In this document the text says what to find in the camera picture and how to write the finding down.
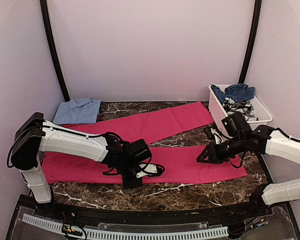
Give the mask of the pink trousers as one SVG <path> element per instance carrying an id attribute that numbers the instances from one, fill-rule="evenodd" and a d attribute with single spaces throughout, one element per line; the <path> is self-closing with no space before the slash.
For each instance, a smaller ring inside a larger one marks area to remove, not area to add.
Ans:
<path id="1" fill-rule="evenodd" d="M 95 124 L 72 124 L 71 130 L 89 134 L 113 132 L 130 142 L 130 160 L 140 164 L 142 172 L 149 172 L 151 165 L 162 166 L 160 176 L 144 176 L 144 184 L 176 183 L 207 184 L 247 176 L 245 168 L 234 168 L 230 162 L 222 164 L 199 163 L 196 158 L 203 145 L 184 147 L 148 147 L 149 144 L 212 123 L 214 120 L 201 102 L 140 113 Z M 91 159 L 58 152 L 47 152 L 42 170 L 49 184 L 78 182 L 87 184 L 121 184 L 120 175 L 105 175 L 112 168 Z"/>

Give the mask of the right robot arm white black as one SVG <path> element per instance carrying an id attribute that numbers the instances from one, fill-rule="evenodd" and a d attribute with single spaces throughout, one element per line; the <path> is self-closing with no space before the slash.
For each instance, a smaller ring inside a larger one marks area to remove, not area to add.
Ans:
<path id="1" fill-rule="evenodd" d="M 222 124 L 230 138 L 207 145 L 196 158 L 198 163 L 222 164 L 238 154 L 251 152 L 280 157 L 300 165 L 300 139 L 286 134 L 279 127 L 259 125 L 252 129 L 240 112 L 225 117 Z M 250 217 L 256 217 L 265 206 L 300 200 L 300 178 L 260 185 L 249 200 L 245 213 Z"/>

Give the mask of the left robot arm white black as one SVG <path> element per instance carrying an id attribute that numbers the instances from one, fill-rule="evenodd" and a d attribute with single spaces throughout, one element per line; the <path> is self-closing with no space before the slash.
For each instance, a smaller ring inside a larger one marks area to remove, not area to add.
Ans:
<path id="1" fill-rule="evenodd" d="M 15 133 L 6 165 L 19 170 L 35 201 L 50 218 L 57 218 L 61 208 L 54 202 L 53 190 L 38 160 L 39 152 L 68 154 L 105 164 L 117 171 L 125 189 L 140 187 L 143 177 L 159 177 L 165 171 L 164 166 L 151 163 L 153 155 L 143 139 L 128 142 L 114 132 L 90 134 L 68 129 L 36 112 Z"/>

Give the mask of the white plastic laundry bin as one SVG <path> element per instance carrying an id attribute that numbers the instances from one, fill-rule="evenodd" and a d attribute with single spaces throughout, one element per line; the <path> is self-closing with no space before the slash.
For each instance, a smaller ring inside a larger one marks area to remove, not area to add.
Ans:
<path id="1" fill-rule="evenodd" d="M 229 84 L 217 84 L 217 87 L 219 87 L 222 91 L 225 90 L 225 88 L 229 87 Z M 222 133 L 226 136 L 228 136 L 227 131 L 222 123 L 222 120 L 228 116 L 227 112 L 224 110 L 222 103 L 217 99 L 215 94 L 213 93 L 211 89 L 211 85 L 208 86 L 208 89 L 210 91 L 209 93 L 209 104 L 208 109 L 210 111 L 210 114 L 212 115 L 212 118 L 219 130 L 222 131 Z M 254 108 L 254 115 L 258 117 L 257 121 L 247 121 L 247 123 L 250 125 L 252 130 L 255 130 L 259 125 L 268 125 L 272 120 L 273 117 L 271 116 L 270 112 L 266 109 L 266 107 L 261 103 L 261 101 L 257 98 L 255 95 L 253 99 L 250 100 L 253 108 Z"/>

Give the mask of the black white patterned garment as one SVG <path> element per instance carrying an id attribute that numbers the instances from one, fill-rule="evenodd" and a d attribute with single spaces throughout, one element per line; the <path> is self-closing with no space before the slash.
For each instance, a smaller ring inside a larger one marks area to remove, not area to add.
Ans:
<path id="1" fill-rule="evenodd" d="M 247 122 L 259 120 L 259 118 L 255 116 L 254 107 L 249 100 L 235 102 L 233 99 L 226 97 L 222 106 L 228 115 L 239 112 L 243 114 Z"/>

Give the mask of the dark blue garment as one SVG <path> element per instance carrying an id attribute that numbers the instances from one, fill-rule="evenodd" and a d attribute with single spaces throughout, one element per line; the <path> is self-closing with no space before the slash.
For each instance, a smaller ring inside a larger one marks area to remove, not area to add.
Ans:
<path id="1" fill-rule="evenodd" d="M 255 87 L 243 83 L 230 85 L 224 91 L 212 84 L 211 89 L 221 104 L 228 99 L 235 103 L 250 101 L 255 97 L 256 90 Z"/>

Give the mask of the folded light blue shirt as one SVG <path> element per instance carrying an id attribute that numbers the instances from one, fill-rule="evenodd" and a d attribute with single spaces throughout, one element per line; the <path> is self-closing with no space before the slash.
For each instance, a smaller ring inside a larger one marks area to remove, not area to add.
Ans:
<path id="1" fill-rule="evenodd" d="M 95 124 L 100 112 L 101 100 L 72 98 L 59 104 L 53 123 L 56 125 Z"/>

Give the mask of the black front rail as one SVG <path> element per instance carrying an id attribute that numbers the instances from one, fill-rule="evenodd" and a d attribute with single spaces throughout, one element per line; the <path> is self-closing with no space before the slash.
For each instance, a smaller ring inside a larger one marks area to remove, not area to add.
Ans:
<path id="1" fill-rule="evenodd" d="M 33 199 L 30 201 L 29 206 L 40 216 L 58 220 L 65 219 L 70 223 L 92 226 L 100 223 L 135 225 L 208 223 L 210 226 L 214 224 L 241 225 L 245 220 L 267 214 L 264 207 L 259 208 L 251 205 L 249 202 L 181 211 L 106 210 L 62 203 L 55 203 L 54 206 L 40 207 Z"/>

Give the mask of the left black corner post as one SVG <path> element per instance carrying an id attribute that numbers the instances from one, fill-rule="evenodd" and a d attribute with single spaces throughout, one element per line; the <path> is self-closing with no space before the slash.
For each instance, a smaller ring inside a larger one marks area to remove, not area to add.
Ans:
<path id="1" fill-rule="evenodd" d="M 50 15 L 49 15 L 48 1 L 40 0 L 39 3 L 40 3 L 40 9 L 41 9 L 41 15 L 43 20 L 46 40 L 47 40 L 51 60 L 53 63 L 54 71 L 56 74 L 56 78 L 58 81 L 58 85 L 60 87 L 63 99 L 66 102 L 68 102 L 70 100 L 70 95 L 66 86 L 66 81 L 62 72 L 59 56 L 57 53 L 57 48 L 54 40 L 53 29 L 52 29 Z"/>

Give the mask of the black corner post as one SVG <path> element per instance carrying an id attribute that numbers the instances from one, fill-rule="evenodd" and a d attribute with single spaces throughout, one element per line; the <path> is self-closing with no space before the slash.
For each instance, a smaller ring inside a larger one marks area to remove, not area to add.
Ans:
<path id="1" fill-rule="evenodd" d="M 246 47 L 242 68 L 238 79 L 238 84 L 244 84 L 247 77 L 248 69 L 250 66 L 250 62 L 254 50 L 255 40 L 257 36 L 261 8 L 262 8 L 262 0 L 255 0 L 247 47 Z"/>
<path id="2" fill-rule="evenodd" d="M 52 29 L 50 15 L 49 15 L 48 1 L 40 0 L 39 3 L 40 3 L 40 9 L 41 9 L 41 15 L 43 20 L 46 40 L 47 40 L 51 60 L 53 63 L 54 71 L 56 74 L 56 78 L 58 81 L 58 85 L 60 87 L 63 99 L 66 102 L 68 102 L 70 100 L 70 95 L 66 86 L 66 81 L 62 72 L 59 56 L 57 53 L 57 48 L 54 40 L 53 29 Z"/>

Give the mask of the right black corner post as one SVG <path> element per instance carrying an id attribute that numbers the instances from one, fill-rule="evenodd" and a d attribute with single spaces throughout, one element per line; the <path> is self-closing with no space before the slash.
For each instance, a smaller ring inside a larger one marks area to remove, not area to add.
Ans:
<path id="1" fill-rule="evenodd" d="M 247 77 L 248 69 L 250 66 L 250 62 L 254 50 L 255 40 L 257 36 L 261 8 L 262 8 L 262 0 L 255 0 L 247 47 L 246 47 L 242 68 L 238 79 L 238 84 L 244 84 Z"/>

